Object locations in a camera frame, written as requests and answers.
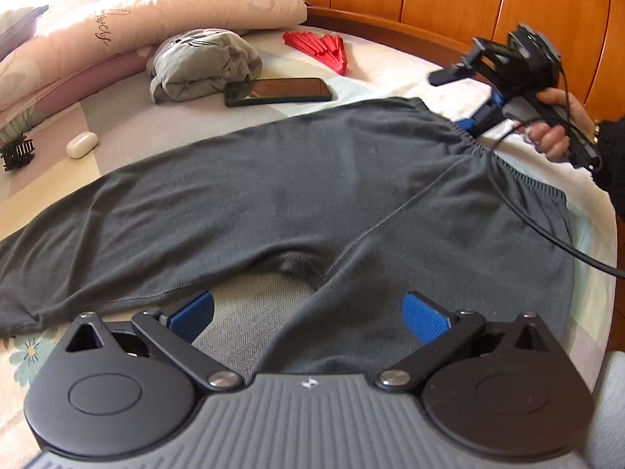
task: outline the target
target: elastic waistband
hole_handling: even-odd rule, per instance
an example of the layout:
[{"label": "elastic waistband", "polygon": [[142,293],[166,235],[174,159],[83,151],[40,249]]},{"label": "elastic waistband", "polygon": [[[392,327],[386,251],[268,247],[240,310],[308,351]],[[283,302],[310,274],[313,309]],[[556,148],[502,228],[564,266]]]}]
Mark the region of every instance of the elastic waistband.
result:
[{"label": "elastic waistband", "polygon": [[440,114],[436,114],[435,112],[430,111],[429,108],[426,106],[426,104],[420,98],[412,98],[411,103],[414,105],[415,109],[417,109],[418,111],[427,111],[429,112],[430,115],[432,115],[434,118],[439,120],[441,123],[446,124],[446,126],[450,130],[452,130],[455,134],[458,135],[461,142],[467,146],[467,151],[469,153],[477,154],[480,157],[490,157],[492,155],[495,157],[495,161],[496,161],[496,164],[498,164],[498,166],[503,167],[505,170],[507,170],[507,172],[510,173],[510,175],[513,178],[515,178],[521,183],[524,183],[529,189],[532,189],[541,194],[546,194],[557,200],[566,201],[566,196],[564,192],[562,192],[560,189],[554,187],[553,185],[548,185],[546,183],[543,183],[537,180],[536,178],[532,178],[531,176],[528,176],[527,174],[524,174],[521,171],[514,169],[513,166],[508,164],[504,159],[499,157],[497,154],[491,153],[491,151],[486,146],[484,146],[477,139],[471,136],[471,134],[469,134],[467,131],[465,131],[464,129],[461,129],[453,121],[447,119],[445,116],[442,116]]}]

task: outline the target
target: folded gray cloth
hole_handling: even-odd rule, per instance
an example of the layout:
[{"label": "folded gray cloth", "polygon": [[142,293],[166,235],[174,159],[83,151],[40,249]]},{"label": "folded gray cloth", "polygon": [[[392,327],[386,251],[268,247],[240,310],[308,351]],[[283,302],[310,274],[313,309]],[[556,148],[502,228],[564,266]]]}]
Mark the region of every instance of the folded gray cloth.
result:
[{"label": "folded gray cloth", "polygon": [[233,32],[193,30],[166,40],[147,65],[155,104],[223,92],[232,81],[257,79],[263,60]]}]

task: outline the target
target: logo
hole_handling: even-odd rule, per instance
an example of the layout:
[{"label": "logo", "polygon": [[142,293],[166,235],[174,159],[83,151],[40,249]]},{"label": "logo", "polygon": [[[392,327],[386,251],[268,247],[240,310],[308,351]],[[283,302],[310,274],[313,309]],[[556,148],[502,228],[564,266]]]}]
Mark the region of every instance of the logo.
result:
[{"label": "logo", "polygon": [[96,25],[98,25],[98,33],[96,33],[96,39],[102,40],[104,45],[109,47],[109,42],[111,39],[108,37],[111,32],[109,31],[109,26],[106,24],[106,16],[107,15],[128,15],[130,10],[124,9],[109,9],[109,10],[100,10],[92,14],[96,18]]},{"label": "logo", "polygon": [[301,382],[300,384],[303,387],[305,387],[307,390],[311,390],[312,388],[314,388],[315,386],[319,384],[319,381],[315,379],[314,377],[309,377],[307,380]]}]

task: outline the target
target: woman's hand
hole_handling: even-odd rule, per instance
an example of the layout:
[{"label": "woman's hand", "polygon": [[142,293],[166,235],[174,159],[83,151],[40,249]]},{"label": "woman's hand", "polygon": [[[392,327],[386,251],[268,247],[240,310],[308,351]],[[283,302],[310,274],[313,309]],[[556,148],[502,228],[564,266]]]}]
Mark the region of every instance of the woman's hand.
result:
[{"label": "woman's hand", "polygon": [[[554,104],[566,107],[566,93],[557,88],[547,88],[544,92],[536,94],[536,98],[544,104]],[[595,133],[595,123],[572,93],[569,93],[571,105],[571,123],[574,123],[589,139]],[[521,127],[518,132],[534,144],[536,151],[545,154],[551,162],[559,162],[565,158],[571,144],[562,125],[551,127],[545,122],[536,122]]]}]

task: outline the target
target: pillow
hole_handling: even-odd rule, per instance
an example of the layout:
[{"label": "pillow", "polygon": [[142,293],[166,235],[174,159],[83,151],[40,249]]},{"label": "pillow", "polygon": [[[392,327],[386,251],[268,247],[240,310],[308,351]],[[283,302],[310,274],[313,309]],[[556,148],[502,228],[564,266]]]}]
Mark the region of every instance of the pillow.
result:
[{"label": "pillow", "polygon": [[48,6],[24,7],[0,14],[0,61],[15,48],[31,39],[37,28],[37,19]]},{"label": "pillow", "polygon": [[189,30],[291,27],[302,0],[99,0],[71,10],[0,62],[0,110],[116,54]]},{"label": "pillow", "polygon": [[156,45],[107,58],[73,75],[44,86],[0,111],[0,146],[30,131],[46,118],[117,81],[142,72]]}]

